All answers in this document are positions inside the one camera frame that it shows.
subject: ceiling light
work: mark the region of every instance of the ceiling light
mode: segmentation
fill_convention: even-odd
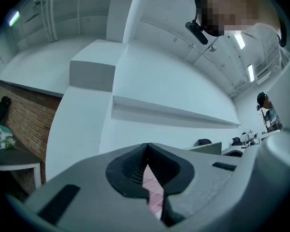
[[[234,36],[235,36],[235,38],[236,38],[236,40],[237,40],[237,42],[238,42],[238,44],[239,44],[239,46],[240,46],[240,48],[242,50],[245,47],[245,42],[244,42],[244,39],[243,39],[241,33],[240,32],[236,32],[234,34]]]
[[[10,26],[13,25],[14,22],[15,22],[18,18],[19,18],[19,11],[17,11],[17,12],[13,15],[12,19],[9,21],[9,25],[10,25]]]
[[[253,80],[255,80],[255,75],[253,74],[252,65],[248,66],[248,72],[249,72],[250,82],[252,82]]]

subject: office chair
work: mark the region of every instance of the office chair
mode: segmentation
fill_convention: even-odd
[[[3,120],[4,116],[6,115],[9,104],[11,102],[11,99],[7,96],[3,96],[0,101],[0,122]]]
[[[232,138],[233,140],[233,143],[231,144],[232,146],[234,145],[243,145],[242,142],[241,142],[241,139],[239,137],[234,137]]]
[[[201,146],[201,145],[210,145],[212,144],[212,141],[210,141],[209,139],[199,139],[194,146]]]

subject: white table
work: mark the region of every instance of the white table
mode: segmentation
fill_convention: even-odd
[[[247,146],[234,145],[234,146],[231,146],[227,149],[222,150],[221,154],[224,156],[227,156],[227,155],[232,154],[232,153],[238,153],[238,154],[242,155],[246,149],[247,149]]]
[[[14,148],[9,150],[0,149],[0,171],[13,171],[33,168],[34,183],[36,189],[41,186],[41,159],[31,152]]]
[[[266,134],[261,134],[261,135],[258,134],[258,137],[257,138],[259,138],[260,140],[262,140],[262,139],[264,139],[266,137],[272,136],[273,134],[276,134],[276,133],[279,133],[279,132],[280,132],[280,130],[275,130],[275,131],[268,132]]]
[[[199,153],[206,153],[206,154],[213,154],[213,155],[220,155],[221,146],[222,146],[222,143],[220,142],[220,143],[209,144],[209,145],[194,146],[192,148],[187,148],[184,150],[190,150],[190,151],[195,151]]]

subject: black cap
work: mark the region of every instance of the black cap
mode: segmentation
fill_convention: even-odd
[[[265,101],[265,98],[267,97],[267,95],[264,93],[264,92],[261,92],[258,97],[257,97],[257,102],[259,104],[260,107],[263,107],[264,105],[264,101]]]

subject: brick wall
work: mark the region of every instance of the brick wall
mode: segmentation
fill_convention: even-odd
[[[5,124],[29,151],[43,161],[41,179],[44,183],[47,140],[61,98],[0,82],[0,101],[3,96],[12,99]],[[12,175],[28,194],[35,190],[32,169],[12,171]]]

